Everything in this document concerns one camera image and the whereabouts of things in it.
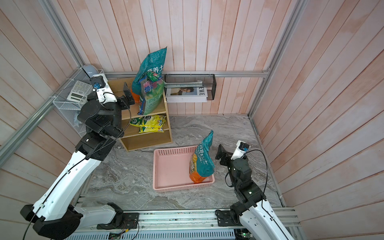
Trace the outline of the teal orange fertilizer bag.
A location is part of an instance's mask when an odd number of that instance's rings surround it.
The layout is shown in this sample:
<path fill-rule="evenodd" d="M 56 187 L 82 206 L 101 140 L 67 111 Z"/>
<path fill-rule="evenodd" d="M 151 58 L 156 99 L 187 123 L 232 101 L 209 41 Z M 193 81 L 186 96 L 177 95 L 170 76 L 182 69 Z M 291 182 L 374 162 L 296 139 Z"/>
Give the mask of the teal orange fertilizer bag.
<path fill-rule="evenodd" d="M 213 136 L 214 131 L 211 130 L 209 135 L 197 145 L 191 156 L 189 177 L 194 184 L 202 183 L 214 173 L 215 165 L 209 154 L 213 143 Z"/>

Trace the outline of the colourful green fertilizer bag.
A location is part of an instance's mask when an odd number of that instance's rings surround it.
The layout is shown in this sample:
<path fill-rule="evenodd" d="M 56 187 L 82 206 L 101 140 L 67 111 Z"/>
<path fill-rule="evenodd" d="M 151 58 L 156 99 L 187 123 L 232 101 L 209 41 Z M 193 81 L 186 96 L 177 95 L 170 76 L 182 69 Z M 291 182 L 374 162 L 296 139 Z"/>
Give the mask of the colourful green fertilizer bag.
<path fill-rule="evenodd" d="M 147 73 L 140 80 L 140 105 L 139 115 L 149 115 L 160 104 L 163 98 L 164 81 L 161 76 L 156 73 Z"/>

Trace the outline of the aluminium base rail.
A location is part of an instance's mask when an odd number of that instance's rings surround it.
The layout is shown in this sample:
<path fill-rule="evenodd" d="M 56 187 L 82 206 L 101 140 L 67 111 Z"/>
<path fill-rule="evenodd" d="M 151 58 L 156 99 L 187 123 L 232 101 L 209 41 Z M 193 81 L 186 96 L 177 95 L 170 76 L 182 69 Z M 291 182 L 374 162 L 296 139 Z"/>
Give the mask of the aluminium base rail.
<path fill-rule="evenodd" d="M 243 226 L 219 226 L 215 210 L 138 211 L 136 229 L 77 230 L 71 240 L 253 240 Z"/>

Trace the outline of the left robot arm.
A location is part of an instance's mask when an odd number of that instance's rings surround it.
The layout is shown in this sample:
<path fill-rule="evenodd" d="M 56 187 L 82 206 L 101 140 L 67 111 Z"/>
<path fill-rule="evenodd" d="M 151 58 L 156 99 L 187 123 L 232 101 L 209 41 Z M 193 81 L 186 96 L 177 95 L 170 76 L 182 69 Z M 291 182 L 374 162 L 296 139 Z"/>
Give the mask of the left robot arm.
<path fill-rule="evenodd" d="M 78 115 L 87 133 L 48 191 L 33 205 L 21 209 L 20 214 L 39 236 L 64 240 L 79 228 L 96 225 L 113 230 L 125 227 L 124 212 L 114 203 L 89 209 L 71 205 L 83 183 L 105 160 L 117 139 L 124 136 L 122 111 L 129 110 L 135 101 L 127 85 L 123 92 L 117 97 L 109 85 L 101 88 L 100 84 L 95 84 Z"/>

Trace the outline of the white calculator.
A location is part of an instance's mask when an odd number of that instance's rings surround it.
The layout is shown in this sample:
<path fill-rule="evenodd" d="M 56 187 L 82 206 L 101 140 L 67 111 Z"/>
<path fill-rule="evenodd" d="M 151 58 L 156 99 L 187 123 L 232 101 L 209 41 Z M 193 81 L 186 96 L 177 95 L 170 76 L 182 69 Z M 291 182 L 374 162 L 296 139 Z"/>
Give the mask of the white calculator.
<path fill-rule="evenodd" d="M 92 86 L 82 81 L 75 81 L 75 84 L 71 88 L 67 100 L 77 104 L 85 104 L 87 102 L 87 96 L 91 91 Z"/>

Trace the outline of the pink plastic basket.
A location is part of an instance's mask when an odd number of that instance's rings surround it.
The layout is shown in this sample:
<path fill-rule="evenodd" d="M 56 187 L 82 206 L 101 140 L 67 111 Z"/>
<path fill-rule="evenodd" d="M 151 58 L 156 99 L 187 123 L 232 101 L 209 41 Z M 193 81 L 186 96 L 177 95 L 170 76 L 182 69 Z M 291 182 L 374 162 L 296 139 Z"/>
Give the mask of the pink plastic basket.
<path fill-rule="evenodd" d="M 214 175 L 195 184 L 189 176 L 189 164 L 196 146 L 156 149 L 153 162 L 153 189 L 172 192 L 211 186 Z"/>

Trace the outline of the white magazine book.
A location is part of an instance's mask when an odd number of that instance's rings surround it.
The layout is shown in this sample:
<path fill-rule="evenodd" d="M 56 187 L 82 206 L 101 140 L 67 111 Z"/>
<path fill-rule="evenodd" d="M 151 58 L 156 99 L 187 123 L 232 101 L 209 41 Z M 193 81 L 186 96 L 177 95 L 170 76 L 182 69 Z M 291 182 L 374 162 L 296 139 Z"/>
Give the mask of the white magazine book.
<path fill-rule="evenodd" d="M 168 103 L 206 103 L 208 90 L 202 81 L 165 83 Z"/>

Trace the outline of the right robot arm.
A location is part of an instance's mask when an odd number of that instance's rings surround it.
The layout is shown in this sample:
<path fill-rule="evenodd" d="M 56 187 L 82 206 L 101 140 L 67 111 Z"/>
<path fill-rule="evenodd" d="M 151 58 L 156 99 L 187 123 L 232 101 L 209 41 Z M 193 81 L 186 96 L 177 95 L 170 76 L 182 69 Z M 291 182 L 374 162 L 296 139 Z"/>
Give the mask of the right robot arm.
<path fill-rule="evenodd" d="M 247 154 L 250 145 L 238 141 L 234 153 L 219 145 L 216 159 L 227 167 L 230 177 L 229 187 L 234 189 L 238 202 L 228 211 L 216 210 L 220 227 L 242 226 L 245 233 L 237 233 L 238 239 L 256 240 L 292 240 L 293 236 L 276 215 L 267 200 L 265 189 L 261 189 L 252 180 L 252 169 Z"/>

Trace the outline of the large teal fertilizer bag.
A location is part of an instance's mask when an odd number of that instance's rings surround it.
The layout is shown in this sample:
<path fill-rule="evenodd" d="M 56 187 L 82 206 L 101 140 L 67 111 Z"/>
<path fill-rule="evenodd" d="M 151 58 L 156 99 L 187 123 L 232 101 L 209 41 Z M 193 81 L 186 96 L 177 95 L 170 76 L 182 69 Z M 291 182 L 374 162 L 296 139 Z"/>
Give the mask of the large teal fertilizer bag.
<path fill-rule="evenodd" d="M 148 54 L 145 59 L 142 61 L 139 71 L 132 82 L 131 92 L 135 103 L 140 101 L 140 92 L 141 85 L 140 80 L 144 78 L 147 73 L 156 73 L 159 76 L 162 75 L 164 64 L 167 55 L 167 47 L 160 49 L 158 51 Z"/>

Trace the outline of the black mesh wall basket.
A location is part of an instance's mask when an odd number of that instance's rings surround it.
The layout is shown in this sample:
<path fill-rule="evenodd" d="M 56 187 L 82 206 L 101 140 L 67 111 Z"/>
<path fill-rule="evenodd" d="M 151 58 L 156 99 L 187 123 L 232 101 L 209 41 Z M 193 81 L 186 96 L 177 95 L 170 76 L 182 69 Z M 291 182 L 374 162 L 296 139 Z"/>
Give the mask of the black mesh wall basket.
<path fill-rule="evenodd" d="M 164 80 L 169 103 L 206 103 L 215 99 L 214 74 L 166 74 Z"/>

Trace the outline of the yellow green fertilizer bag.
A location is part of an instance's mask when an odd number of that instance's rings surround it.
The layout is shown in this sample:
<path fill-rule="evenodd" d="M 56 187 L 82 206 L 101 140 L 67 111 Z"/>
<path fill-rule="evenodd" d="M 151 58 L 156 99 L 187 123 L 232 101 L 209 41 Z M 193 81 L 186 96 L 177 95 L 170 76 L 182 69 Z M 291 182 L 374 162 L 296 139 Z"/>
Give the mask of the yellow green fertilizer bag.
<path fill-rule="evenodd" d="M 156 127 L 161 126 L 163 127 L 164 123 L 166 122 L 166 116 L 164 115 L 151 115 L 151 116 L 145 116 L 145 117 L 139 117 L 134 118 L 130 120 L 130 125 L 134 127 Z"/>

